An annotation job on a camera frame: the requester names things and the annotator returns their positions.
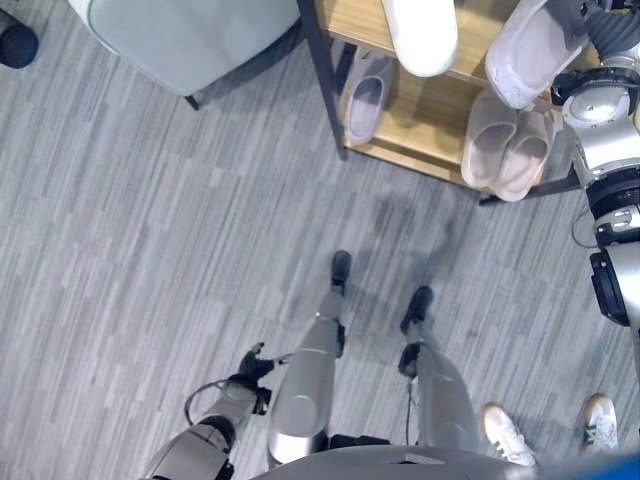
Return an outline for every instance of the robot leg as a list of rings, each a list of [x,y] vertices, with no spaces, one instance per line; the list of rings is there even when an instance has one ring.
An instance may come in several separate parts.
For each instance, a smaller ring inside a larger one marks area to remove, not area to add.
[[[335,360],[342,355],[344,346],[340,315],[350,267],[351,256],[337,252],[329,292],[320,304],[314,324],[289,361],[271,407],[267,440],[271,468],[326,448]]]
[[[408,345],[399,369],[410,379],[417,378],[418,384],[418,444],[479,452],[476,419],[464,380],[424,327],[432,299],[428,287],[418,289],[401,325]]]

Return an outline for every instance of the sneaker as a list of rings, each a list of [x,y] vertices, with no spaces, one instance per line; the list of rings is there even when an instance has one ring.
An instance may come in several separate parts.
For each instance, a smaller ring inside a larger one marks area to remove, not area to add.
[[[525,467],[533,467],[536,459],[507,413],[497,405],[489,404],[483,414],[484,431],[502,458]]]
[[[602,394],[589,399],[584,409],[584,453],[595,453],[618,448],[618,429],[613,402]]]

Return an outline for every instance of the shoe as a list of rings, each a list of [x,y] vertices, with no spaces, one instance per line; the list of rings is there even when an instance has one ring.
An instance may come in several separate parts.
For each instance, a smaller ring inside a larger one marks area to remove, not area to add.
[[[552,112],[520,112],[518,130],[489,188],[506,202],[522,200],[542,175],[554,139]]]
[[[461,170],[465,182],[484,188],[496,179],[517,124],[518,112],[491,90],[480,92],[471,107],[464,139]]]
[[[402,322],[400,323],[400,330],[405,335],[409,331],[409,324],[424,322],[427,316],[427,310],[433,303],[433,291],[429,287],[420,287],[415,291],[407,313],[405,313]]]
[[[616,411],[611,399],[596,394],[584,409],[584,446],[586,455],[618,448]]]
[[[356,60],[355,86],[347,107],[345,134],[352,145],[368,143],[376,132],[393,82],[393,59],[367,52]]]
[[[487,52],[491,87],[511,108],[533,102],[589,43],[580,3],[521,0]]]
[[[336,287],[342,296],[351,273],[351,255],[344,250],[338,250],[331,261],[331,285]]]
[[[433,77],[453,64],[458,25],[453,0],[382,0],[400,64],[418,77]]]
[[[484,431],[489,442],[501,457],[525,467],[533,467],[536,459],[507,413],[497,405],[489,404],[483,414]]]

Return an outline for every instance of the gray carpet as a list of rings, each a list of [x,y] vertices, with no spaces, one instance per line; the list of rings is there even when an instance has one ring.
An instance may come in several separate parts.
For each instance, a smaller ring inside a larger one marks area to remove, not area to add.
[[[628,332],[601,318],[590,252],[570,236],[581,193],[482,209],[469,190],[339,161],[296,35],[211,86],[196,113],[63,0],[0,7],[41,39],[32,66],[0,68],[3,479],[138,478],[185,425],[190,391],[259,340],[267,355],[295,347],[338,248],[354,269],[334,432],[404,441],[397,327],[428,283],[434,334],[478,418],[504,405],[550,462],[579,455],[584,402],[604,392],[620,443],[638,447]],[[236,478],[266,468],[266,426],[253,419]]]

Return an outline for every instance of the slipper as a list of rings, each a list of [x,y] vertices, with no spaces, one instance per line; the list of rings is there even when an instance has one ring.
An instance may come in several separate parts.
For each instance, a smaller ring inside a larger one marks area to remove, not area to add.
[[[433,77],[453,64],[458,25],[453,0],[382,0],[393,48],[402,66]]]
[[[367,52],[352,74],[355,87],[349,98],[345,133],[352,145],[369,142],[376,132],[393,81],[393,59]]]
[[[498,176],[490,185],[498,197],[517,202],[526,196],[549,157],[554,129],[551,112],[520,112],[518,131],[507,145]]]
[[[484,188],[496,179],[517,123],[518,112],[502,103],[491,90],[480,92],[471,107],[464,139],[462,178],[465,182]]]
[[[579,2],[522,0],[489,48],[487,78],[505,104],[524,108],[588,42]]]

